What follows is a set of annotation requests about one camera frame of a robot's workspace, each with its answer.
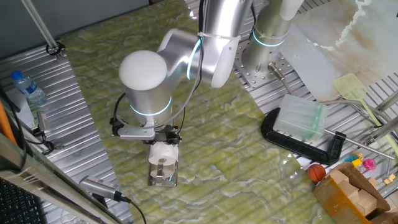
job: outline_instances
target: plastic container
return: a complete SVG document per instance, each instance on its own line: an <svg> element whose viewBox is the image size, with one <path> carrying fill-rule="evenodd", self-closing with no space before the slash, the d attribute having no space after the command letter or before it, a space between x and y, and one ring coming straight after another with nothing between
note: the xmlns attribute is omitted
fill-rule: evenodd
<svg viewBox="0 0 398 224"><path fill-rule="evenodd" d="M29 76L23 75L20 71L13 71L11 77L14 80L14 86L21 91L31 103L40 106L47 101L44 91L37 87L36 83Z"/></svg>
<svg viewBox="0 0 398 224"><path fill-rule="evenodd" d="M274 129L304 141L314 142L323 136L329 108L321 103L285 95Z"/></svg>
<svg viewBox="0 0 398 224"><path fill-rule="evenodd" d="M363 174L366 171L366 168L365 168L365 166L363 166L362 161L360 159L356 159L352 163L353 163L354 167L358 171L360 171L360 173Z"/></svg>

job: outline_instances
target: table surface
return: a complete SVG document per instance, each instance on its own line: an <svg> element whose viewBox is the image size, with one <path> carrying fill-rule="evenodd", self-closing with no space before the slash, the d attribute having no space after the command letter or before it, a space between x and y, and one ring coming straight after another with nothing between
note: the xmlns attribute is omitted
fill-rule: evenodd
<svg viewBox="0 0 398 224"><path fill-rule="evenodd" d="M123 92L118 78L123 58L137 50L156 51L172 28L196 33L197 21L183 0L164 1L62 39L123 193L141 207L148 223L333 223L295 157L262 138L264 115L234 75L221 89L201 85L189 102L178 186L147 186L149 146L111 137L108 122ZM174 111L192 85L185 80L178 86ZM119 114L133 119L127 100ZM135 208L131 212L141 223Z"/></svg>

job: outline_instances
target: orange ball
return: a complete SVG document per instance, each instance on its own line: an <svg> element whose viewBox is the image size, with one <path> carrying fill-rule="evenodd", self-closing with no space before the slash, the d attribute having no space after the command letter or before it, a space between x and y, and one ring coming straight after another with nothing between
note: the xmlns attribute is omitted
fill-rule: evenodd
<svg viewBox="0 0 398 224"><path fill-rule="evenodd" d="M310 166L310 168L308 168L307 174L309 178L312 180L312 182L317 184L326 176L326 170L325 168L323 168L323 166L319 164L314 164Z"/></svg>

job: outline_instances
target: keyboard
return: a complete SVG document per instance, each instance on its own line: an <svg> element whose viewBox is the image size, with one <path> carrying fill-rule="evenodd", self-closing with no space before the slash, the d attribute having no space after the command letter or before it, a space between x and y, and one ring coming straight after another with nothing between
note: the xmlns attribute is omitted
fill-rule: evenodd
<svg viewBox="0 0 398 224"><path fill-rule="evenodd" d="M0 179L1 224L47 224L40 199Z"/></svg>

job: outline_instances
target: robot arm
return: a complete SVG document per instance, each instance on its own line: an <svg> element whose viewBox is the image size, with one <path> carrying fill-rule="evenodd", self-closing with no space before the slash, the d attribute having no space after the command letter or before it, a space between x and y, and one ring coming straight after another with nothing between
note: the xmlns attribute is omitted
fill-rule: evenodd
<svg viewBox="0 0 398 224"><path fill-rule="evenodd" d="M277 51L276 48L283 43L291 19L302 2L270 0L264 7L253 31L254 38L244 52L248 69L267 71L267 66L262 67L261 64L273 62L273 54L269 52ZM114 130L114 135L123 139L140 139L151 146L156 145L157 149L159 144L164 144L163 147L178 145L180 136L178 129L173 127L173 120L183 110L194 89L174 116L171 106L173 92L185 77L196 80L194 87L199 78L213 88L221 88L226 83L251 4L252 0L201 0L203 16L200 16L198 35L172 29L156 53L141 50L128 55L120 65L119 77L132 112L143 128L119 121L121 125ZM165 177L164 162L159 160L155 164L157 169L151 174L157 177L154 179L156 185L162 182L161 177ZM173 176L176 176L177 163L174 168Z"/></svg>

